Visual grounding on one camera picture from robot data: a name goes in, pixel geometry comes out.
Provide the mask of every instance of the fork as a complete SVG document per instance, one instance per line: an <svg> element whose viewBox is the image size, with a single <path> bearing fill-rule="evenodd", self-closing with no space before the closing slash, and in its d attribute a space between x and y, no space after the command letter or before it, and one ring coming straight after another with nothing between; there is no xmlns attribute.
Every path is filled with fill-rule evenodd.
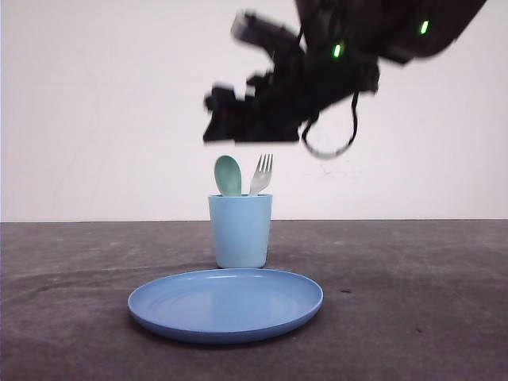
<svg viewBox="0 0 508 381"><path fill-rule="evenodd" d="M261 155L257 163L256 171L251 181L251 190L249 196L257 196L264 188L268 186L271 179L271 169L273 167L273 155Z"/></svg>

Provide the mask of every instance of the plate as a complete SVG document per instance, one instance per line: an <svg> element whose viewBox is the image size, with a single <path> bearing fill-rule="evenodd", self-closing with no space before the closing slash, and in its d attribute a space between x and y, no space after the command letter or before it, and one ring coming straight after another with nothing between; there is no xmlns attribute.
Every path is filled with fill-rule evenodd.
<svg viewBox="0 0 508 381"><path fill-rule="evenodd" d="M323 290L292 272L259 268L193 271L153 280L128 300L134 319L177 341L233 344L287 333L321 307Z"/></svg>

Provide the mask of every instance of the white wall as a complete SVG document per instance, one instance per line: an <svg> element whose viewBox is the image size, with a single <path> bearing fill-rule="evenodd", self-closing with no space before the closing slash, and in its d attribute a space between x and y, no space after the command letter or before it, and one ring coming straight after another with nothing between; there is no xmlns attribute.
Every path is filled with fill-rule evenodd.
<svg viewBox="0 0 508 381"><path fill-rule="evenodd" d="M292 0L3 1L2 220L207 219L215 159L238 159L246 191L261 152L273 218L508 218L506 0L437 58L382 63L357 142L325 162L202 143L212 83L243 92L269 64L230 36L240 9L298 26ZM345 140L350 118L330 109L314 142Z"/></svg>

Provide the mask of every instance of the light green spoon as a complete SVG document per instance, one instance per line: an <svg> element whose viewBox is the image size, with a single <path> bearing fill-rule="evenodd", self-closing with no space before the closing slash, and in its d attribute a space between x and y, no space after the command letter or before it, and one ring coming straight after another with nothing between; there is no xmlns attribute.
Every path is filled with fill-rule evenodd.
<svg viewBox="0 0 508 381"><path fill-rule="evenodd" d="M240 167L231 156L221 156L215 162L215 183L223 196L241 196Z"/></svg>

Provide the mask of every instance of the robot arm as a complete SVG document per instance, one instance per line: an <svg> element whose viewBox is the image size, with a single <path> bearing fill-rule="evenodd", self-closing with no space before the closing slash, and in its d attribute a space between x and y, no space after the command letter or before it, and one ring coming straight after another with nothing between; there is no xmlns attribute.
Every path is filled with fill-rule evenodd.
<svg viewBox="0 0 508 381"><path fill-rule="evenodd" d="M261 47L273 71L247 80L254 95L235 97L214 87L205 104L212 118L203 136L212 140L297 141L316 156L341 154L356 136L358 94L378 90L378 59L407 64L448 47L486 0L295 0L298 35L252 13L237 16L233 36ZM300 45L305 37L306 49ZM319 113L350 95L354 132L348 144L324 155L306 142Z"/></svg>

